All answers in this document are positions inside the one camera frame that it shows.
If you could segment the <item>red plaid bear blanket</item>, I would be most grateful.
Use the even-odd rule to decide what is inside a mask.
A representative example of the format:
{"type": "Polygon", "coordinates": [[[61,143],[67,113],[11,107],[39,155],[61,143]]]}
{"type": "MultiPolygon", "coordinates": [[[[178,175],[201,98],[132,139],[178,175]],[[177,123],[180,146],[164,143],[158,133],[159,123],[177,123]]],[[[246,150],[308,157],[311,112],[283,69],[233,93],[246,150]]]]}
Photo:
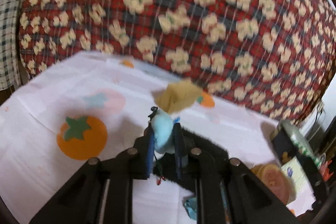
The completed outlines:
{"type": "Polygon", "coordinates": [[[23,0],[19,15],[31,77],[80,51],[132,56],[299,123],[335,75],[328,0],[23,0]]]}

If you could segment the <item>yellow sponge block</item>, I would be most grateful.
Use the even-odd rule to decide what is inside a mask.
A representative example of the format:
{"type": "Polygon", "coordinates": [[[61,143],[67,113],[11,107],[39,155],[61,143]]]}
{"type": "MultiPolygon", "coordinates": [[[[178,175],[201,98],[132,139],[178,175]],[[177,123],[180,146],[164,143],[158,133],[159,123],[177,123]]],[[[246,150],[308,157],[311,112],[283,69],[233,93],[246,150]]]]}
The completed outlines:
{"type": "Polygon", "coordinates": [[[168,84],[164,91],[158,92],[154,102],[168,114],[177,113],[190,106],[202,95],[203,89],[190,80],[168,84]]]}

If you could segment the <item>black fuzzy cloth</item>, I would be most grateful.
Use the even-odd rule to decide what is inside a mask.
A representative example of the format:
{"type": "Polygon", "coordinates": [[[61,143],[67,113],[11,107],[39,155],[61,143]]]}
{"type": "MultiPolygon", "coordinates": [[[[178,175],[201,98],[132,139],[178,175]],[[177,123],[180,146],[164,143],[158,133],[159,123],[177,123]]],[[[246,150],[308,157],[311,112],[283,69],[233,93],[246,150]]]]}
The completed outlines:
{"type": "Polygon", "coordinates": [[[191,192],[196,192],[196,180],[209,187],[218,187],[222,169],[228,161],[228,152],[179,124],[174,125],[172,139],[173,151],[165,152],[158,159],[153,174],[191,192]]]}

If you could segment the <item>yellow tissue pack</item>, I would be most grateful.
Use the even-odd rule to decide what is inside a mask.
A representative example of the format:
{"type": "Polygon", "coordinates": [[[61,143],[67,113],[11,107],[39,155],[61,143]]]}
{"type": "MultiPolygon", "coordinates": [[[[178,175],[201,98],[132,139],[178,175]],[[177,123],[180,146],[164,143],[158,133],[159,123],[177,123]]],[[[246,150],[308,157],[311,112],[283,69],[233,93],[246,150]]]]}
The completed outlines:
{"type": "Polygon", "coordinates": [[[296,157],[282,165],[280,169],[288,179],[293,193],[299,194],[304,190],[310,189],[310,182],[307,175],[296,157]]]}

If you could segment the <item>checkered hanging cloth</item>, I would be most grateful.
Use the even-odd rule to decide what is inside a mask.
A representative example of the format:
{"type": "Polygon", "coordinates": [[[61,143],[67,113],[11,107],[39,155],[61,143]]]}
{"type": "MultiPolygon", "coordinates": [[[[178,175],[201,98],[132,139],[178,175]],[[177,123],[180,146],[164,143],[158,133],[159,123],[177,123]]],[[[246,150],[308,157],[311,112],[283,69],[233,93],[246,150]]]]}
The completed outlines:
{"type": "Polygon", "coordinates": [[[17,22],[23,0],[1,0],[1,90],[21,85],[17,22]]]}

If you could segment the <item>round metal tin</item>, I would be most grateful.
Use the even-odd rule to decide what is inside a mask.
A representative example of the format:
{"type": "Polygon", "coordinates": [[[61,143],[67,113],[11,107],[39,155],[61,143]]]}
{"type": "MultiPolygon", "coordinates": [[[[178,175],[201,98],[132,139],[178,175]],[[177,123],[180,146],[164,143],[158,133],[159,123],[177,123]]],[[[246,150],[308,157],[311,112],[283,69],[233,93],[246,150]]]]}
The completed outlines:
{"type": "Polygon", "coordinates": [[[294,159],[298,154],[309,157],[320,169],[322,160],[315,156],[308,141],[301,135],[297,126],[288,119],[282,119],[270,134],[270,142],[281,165],[294,159]]]}

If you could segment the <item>yellow round lid container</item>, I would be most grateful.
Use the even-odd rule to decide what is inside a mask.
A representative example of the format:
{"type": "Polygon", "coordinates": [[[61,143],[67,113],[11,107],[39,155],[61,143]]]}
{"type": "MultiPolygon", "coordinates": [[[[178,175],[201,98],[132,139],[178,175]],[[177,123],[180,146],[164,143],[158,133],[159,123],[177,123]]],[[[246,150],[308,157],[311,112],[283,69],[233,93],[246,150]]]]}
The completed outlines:
{"type": "Polygon", "coordinates": [[[266,185],[266,187],[285,205],[295,200],[295,190],[282,170],[274,164],[260,164],[251,171],[266,185]]]}

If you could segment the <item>light blue plush toy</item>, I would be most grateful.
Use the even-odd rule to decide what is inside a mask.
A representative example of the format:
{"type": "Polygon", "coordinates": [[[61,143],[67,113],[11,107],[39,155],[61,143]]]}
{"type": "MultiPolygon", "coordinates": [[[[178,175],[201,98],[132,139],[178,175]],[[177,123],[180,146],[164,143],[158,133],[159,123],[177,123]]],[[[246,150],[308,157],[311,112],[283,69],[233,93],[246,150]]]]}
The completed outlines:
{"type": "Polygon", "coordinates": [[[154,147],[156,153],[159,153],[160,155],[174,153],[173,128],[179,120],[179,117],[173,119],[161,109],[156,110],[150,122],[154,133],[154,147]]]}

